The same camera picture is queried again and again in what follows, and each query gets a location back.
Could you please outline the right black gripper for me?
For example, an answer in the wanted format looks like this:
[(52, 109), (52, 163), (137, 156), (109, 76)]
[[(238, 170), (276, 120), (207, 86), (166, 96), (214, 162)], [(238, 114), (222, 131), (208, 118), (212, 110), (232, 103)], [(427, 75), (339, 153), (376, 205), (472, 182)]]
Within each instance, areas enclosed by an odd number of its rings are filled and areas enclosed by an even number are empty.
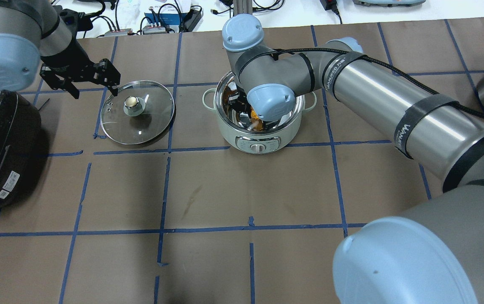
[(250, 113), (250, 104), (243, 92), (230, 92), (227, 95), (227, 106), (238, 113)]

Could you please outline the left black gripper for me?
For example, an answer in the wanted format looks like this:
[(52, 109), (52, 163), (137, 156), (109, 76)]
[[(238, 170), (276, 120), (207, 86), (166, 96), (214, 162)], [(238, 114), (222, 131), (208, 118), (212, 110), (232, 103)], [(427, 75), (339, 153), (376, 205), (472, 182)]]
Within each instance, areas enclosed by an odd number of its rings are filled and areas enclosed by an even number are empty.
[(97, 63), (86, 60), (82, 63), (74, 62), (66, 67), (41, 66), (39, 75), (52, 88), (62, 89), (74, 98), (80, 96), (79, 90), (74, 83), (89, 81), (93, 84), (103, 85), (108, 88), (112, 96), (118, 96), (121, 74), (114, 64), (107, 58)]

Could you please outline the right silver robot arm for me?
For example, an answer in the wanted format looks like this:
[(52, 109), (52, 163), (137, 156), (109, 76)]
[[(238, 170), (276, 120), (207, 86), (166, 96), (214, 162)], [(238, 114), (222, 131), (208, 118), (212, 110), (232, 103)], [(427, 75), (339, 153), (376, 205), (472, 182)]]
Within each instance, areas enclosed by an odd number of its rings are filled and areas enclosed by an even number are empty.
[(273, 154), (230, 147), (201, 95), (229, 69), (221, 33), (118, 38), (115, 64), (176, 95), (146, 147), (88, 140), (63, 304), (338, 304), (333, 255), (373, 220), (443, 197), (428, 167), (330, 94)]

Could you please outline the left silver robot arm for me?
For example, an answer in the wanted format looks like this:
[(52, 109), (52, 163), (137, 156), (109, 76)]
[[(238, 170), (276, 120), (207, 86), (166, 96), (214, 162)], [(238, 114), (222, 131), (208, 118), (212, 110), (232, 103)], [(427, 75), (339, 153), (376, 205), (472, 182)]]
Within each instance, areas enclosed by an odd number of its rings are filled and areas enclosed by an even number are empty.
[(84, 81), (116, 96), (121, 78), (110, 60), (89, 59), (49, 1), (0, 0), (0, 90), (24, 90), (37, 74), (74, 98), (80, 95), (75, 84)]

